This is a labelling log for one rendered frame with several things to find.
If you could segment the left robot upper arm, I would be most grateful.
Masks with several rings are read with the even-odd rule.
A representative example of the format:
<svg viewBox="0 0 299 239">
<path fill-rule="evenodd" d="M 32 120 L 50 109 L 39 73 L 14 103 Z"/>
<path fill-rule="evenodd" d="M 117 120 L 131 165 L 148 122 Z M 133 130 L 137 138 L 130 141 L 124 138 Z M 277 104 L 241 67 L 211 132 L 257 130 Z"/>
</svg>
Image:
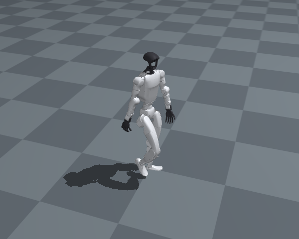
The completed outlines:
<svg viewBox="0 0 299 239">
<path fill-rule="evenodd" d="M 169 87 L 165 86 L 165 72 L 163 70 L 158 70 L 160 72 L 160 89 L 162 94 L 166 95 L 169 92 Z"/>
</svg>

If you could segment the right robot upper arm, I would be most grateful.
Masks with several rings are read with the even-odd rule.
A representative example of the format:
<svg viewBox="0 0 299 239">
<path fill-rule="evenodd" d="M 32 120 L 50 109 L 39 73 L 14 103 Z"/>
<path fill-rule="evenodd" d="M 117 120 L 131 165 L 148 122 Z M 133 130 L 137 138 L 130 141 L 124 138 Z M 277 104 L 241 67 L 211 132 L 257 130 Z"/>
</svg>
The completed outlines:
<svg viewBox="0 0 299 239">
<path fill-rule="evenodd" d="M 135 104 L 134 105 L 138 105 L 140 103 L 140 100 L 137 96 L 140 92 L 141 86 L 144 84 L 144 79 L 145 78 L 140 75 L 138 77 L 135 77 L 134 80 L 133 80 L 133 89 L 132 89 L 131 99 L 132 98 L 135 99 Z"/>
</svg>

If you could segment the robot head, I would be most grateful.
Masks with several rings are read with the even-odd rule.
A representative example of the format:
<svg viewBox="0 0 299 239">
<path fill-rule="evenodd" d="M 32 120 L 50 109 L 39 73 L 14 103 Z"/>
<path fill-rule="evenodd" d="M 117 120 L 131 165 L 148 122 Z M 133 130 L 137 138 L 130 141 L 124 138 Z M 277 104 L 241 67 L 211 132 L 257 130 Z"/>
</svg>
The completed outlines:
<svg viewBox="0 0 299 239">
<path fill-rule="evenodd" d="M 147 66 L 147 68 L 143 72 L 150 71 L 150 73 L 147 73 L 147 74 L 151 74 L 151 75 L 154 74 L 153 70 L 155 70 L 157 67 L 157 62 L 158 62 L 159 56 L 153 52 L 147 52 L 143 56 L 143 59 L 149 63 L 149 66 Z M 151 65 L 151 63 L 153 63 L 153 62 L 155 62 L 155 66 Z"/>
</svg>

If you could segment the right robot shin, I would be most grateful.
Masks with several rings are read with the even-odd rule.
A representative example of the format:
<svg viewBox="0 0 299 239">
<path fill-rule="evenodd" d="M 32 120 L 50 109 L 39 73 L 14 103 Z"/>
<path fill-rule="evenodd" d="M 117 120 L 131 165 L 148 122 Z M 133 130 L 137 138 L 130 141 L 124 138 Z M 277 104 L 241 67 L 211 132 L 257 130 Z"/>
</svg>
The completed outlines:
<svg viewBox="0 0 299 239">
<path fill-rule="evenodd" d="M 154 159 L 156 159 L 158 156 L 156 156 L 156 153 L 153 151 L 153 149 L 151 148 L 145 155 L 144 158 L 142 159 L 142 161 L 140 161 L 140 165 L 144 165 L 146 163 L 149 163 L 151 161 L 153 161 Z"/>
</svg>

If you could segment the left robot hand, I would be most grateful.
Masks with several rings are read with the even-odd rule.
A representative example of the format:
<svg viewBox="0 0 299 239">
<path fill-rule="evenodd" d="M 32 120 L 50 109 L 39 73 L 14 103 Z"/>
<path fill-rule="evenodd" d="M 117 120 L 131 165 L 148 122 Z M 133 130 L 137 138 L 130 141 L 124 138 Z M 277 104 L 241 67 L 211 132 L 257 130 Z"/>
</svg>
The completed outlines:
<svg viewBox="0 0 299 239">
<path fill-rule="evenodd" d="M 166 122 L 167 118 L 168 118 L 168 121 L 167 121 L 167 123 L 168 123 L 169 122 L 169 118 L 170 118 L 169 124 L 171 123 L 171 119 L 172 119 L 172 123 L 173 123 L 173 117 L 175 119 L 175 116 L 174 116 L 174 114 L 173 114 L 173 112 L 171 110 L 172 110 L 172 108 L 171 108 L 171 105 L 170 105 L 170 109 L 166 109 L 166 120 L 165 120 L 165 122 Z"/>
</svg>

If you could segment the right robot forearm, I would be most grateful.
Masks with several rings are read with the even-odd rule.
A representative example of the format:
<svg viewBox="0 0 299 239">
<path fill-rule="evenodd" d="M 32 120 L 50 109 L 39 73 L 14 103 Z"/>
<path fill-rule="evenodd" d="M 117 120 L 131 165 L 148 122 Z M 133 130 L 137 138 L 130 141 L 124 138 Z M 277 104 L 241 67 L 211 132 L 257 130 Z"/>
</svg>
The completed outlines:
<svg viewBox="0 0 299 239">
<path fill-rule="evenodd" d="M 130 102 L 129 102 L 129 105 L 128 105 L 128 111 L 126 113 L 126 116 L 125 116 L 125 120 L 129 121 L 129 119 L 134 115 L 134 110 L 136 108 L 136 105 L 135 104 L 135 99 L 131 99 Z"/>
</svg>

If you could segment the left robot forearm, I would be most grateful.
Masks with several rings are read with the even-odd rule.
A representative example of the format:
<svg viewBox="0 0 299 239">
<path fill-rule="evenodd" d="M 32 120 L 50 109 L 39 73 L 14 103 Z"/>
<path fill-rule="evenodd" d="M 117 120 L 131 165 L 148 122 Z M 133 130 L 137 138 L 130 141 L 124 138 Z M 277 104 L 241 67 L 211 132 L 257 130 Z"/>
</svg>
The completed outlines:
<svg viewBox="0 0 299 239">
<path fill-rule="evenodd" d="M 168 92 L 168 94 L 166 94 L 166 95 L 162 95 L 163 96 L 163 98 L 164 98 L 164 104 L 165 104 L 165 108 L 166 109 L 170 109 L 170 103 L 171 103 L 171 101 L 170 101 L 170 97 L 169 97 L 169 92 Z"/>
</svg>

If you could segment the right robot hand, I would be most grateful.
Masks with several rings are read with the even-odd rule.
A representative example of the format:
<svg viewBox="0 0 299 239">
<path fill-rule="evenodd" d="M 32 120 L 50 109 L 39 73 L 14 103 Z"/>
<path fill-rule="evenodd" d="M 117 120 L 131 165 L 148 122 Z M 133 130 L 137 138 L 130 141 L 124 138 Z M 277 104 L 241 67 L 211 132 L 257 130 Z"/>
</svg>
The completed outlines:
<svg viewBox="0 0 299 239">
<path fill-rule="evenodd" d="M 121 126 L 121 128 L 123 128 L 123 129 L 124 129 L 125 131 L 127 131 L 127 132 L 129 132 L 129 131 L 128 131 L 128 128 L 129 128 L 130 131 L 132 131 L 132 130 L 130 129 L 130 126 L 129 126 L 129 125 L 130 125 L 129 123 L 131 122 L 131 119 L 132 119 L 132 118 L 130 118 L 129 121 L 127 121 L 127 120 L 124 119 L 124 122 L 122 123 L 122 126 Z"/>
</svg>

